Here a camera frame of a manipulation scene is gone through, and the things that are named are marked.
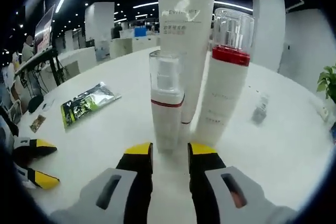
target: white partition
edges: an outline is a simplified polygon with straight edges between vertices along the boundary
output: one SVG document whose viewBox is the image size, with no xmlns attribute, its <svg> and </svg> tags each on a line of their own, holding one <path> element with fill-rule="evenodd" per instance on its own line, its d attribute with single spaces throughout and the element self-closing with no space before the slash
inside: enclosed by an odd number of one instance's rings
<svg viewBox="0 0 336 224">
<path fill-rule="evenodd" d="M 132 39 L 133 52 L 158 46 L 158 36 L 136 37 Z"/>
<path fill-rule="evenodd" d="M 277 72 L 285 40 L 284 0 L 253 0 L 255 17 L 251 61 Z"/>
</svg>

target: cosmetic bottle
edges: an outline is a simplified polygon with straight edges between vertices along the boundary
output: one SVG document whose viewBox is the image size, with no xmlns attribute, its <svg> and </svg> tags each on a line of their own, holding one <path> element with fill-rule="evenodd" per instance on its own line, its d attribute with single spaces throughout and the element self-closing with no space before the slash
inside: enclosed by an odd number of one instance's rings
<svg viewBox="0 0 336 224">
<path fill-rule="evenodd" d="M 173 151 L 178 142 L 184 91 L 181 59 L 176 54 L 150 53 L 151 103 L 159 152 Z"/>
<path fill-rule="evenodd" d="M 215 145 L 222 137 L 245 84 L 254 19 L 245 13 L 215 11 L 214 48 L 209 62 L 195 141 Z"/>
</svg>

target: green leaf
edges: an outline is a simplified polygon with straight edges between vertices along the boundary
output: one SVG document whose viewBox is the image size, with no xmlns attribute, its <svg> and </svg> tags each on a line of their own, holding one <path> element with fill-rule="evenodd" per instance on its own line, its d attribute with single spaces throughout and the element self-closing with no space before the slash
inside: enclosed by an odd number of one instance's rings
<svg viewBox="0 0 336 224">
<path fill-rule="evenodd" d="M 319 77 L 319 80 L 317 81 L 317 83 L 321 82 L 323 79 L 327 78 L 328 76 L 329 76 L 329 74 L 326 73 L 326 72 L 320 73 L 320 77 Z"/>
<path fill-rule="evenodd" d="M 332 71 L 332 68 L 331 68 L 331 67 L 326 66 L 326 67 L 324 67 L 323 69 L 326 70 L 326 71 L 328 71 L 329 74 L 333 74 L 333 71 Z"/>
<path fill-rule="evenodd" d="M 327 82 L 325 80 L 321 81 L 321 83 L 317 87 L 317 92 L 321 92 L 326 90 Z"/>
</svg>

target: wall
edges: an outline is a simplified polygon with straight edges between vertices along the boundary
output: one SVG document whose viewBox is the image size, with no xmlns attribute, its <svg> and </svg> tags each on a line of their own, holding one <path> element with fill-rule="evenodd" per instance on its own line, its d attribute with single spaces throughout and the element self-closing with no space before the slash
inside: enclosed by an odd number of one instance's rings
<svg viewBox="0 0 336 224">
<path fill-rule="evenodd" d="M 283 55 L 279 73 L 316 93 L 323 67 L 336 62 L 336 40 L 323 13 L 308 9 L 287 14 L 286 44 L 290 49 Z"/>
<path fill-rule="evenodd" d="M 277 72 L 285 40 L 284 0 L 253 0 L 255 17 L 251 61 Z"/>
<path fill-rule="evenodd" d="M 89 6 L 85 11 L 86 41 L 97 40 L 108 42 L 111 29 L 114 27 L 114 3 L 98 2 Z"/>
</svg>

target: small clear object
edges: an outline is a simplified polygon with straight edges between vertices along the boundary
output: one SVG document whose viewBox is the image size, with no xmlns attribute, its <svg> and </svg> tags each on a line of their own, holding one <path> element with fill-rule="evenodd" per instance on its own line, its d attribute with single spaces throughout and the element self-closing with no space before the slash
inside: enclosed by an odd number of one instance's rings
<svg viewBox="0 0 336 224">
<path fill-rule="evenodd" d="M 266 118 L 268 101 L 269 101 L 269 96 L 266 94 L 263 95 L 256 109 L 254 110 L 253 115 L 252 115 L 252 120 L 256 124 L 261 124 Z"/>
</svg>

